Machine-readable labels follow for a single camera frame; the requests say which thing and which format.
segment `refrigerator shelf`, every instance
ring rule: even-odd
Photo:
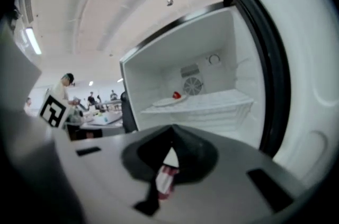
[[[253,99],[246,94],[231,89],[227,91],[214,92],[209,94],[202,94],[196,96],[189,96],[188,99],[180,103],[155,107],[151,106],[141,113],[143,114],[162,114],[162,113],[182,113],[182,112],[196,112],[209,111],[216,109],[233,109],[235,106],[247,105],[253,103]]]

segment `fluorescent light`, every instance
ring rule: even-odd
[[[37,55],[40,55],[41,54],[41,50],[40,50],[40,47],[39,47],[39,45],[37,43],[37,40],[36,40],[36,38],[34,36],[33,28],[31,28],[31,27],[30,28],[26,28],[26,34],[27,34],[27,37],[28,37],[28,39],[30,40],[30,42],[32,44],[32,47],[33,47],[35,53]]]

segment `ceiling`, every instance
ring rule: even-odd
[[[36,86],[65,72],[76,80],[119,79],[120,58],[182,15],[221,0],[31,0],[42,55]]]

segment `plate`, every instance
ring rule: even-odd
[[[179,99],[164,98],[164,99],[161,99],[161,100],[153,103],[153,106],[162,107],[162,106],[167,106],[167,105],[171,105],[171,104],[176,104],[176,103],[183,101],[186,98],[187,98],[187,95],[181,95],[181,98],[179,98]]]

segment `fan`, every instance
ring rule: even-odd
[[[203,83],[196,77],[189,77],[184,83],[184,91],[187,95],[198,95],[202,90]]]

